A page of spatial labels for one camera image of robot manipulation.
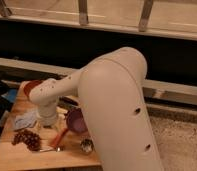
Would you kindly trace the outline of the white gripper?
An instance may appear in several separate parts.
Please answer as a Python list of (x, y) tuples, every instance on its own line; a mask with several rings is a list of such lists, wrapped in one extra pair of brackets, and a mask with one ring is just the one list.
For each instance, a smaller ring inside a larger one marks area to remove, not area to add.
[(39, 106), (37, 117), (42, 126), (54, 125), (58, 119), (56, 106), (50, 106), (50, 107)]

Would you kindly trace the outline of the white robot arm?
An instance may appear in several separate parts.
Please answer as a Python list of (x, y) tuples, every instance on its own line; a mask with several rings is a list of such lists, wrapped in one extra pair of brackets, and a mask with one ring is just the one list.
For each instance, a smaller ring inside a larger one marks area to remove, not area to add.
[(147, 113), (144, 56), (123, 47), (62, 80), (46, 80), (29, 99), (49, 111), (60, 96), (78, 94), (103, 171), (164, 171)]

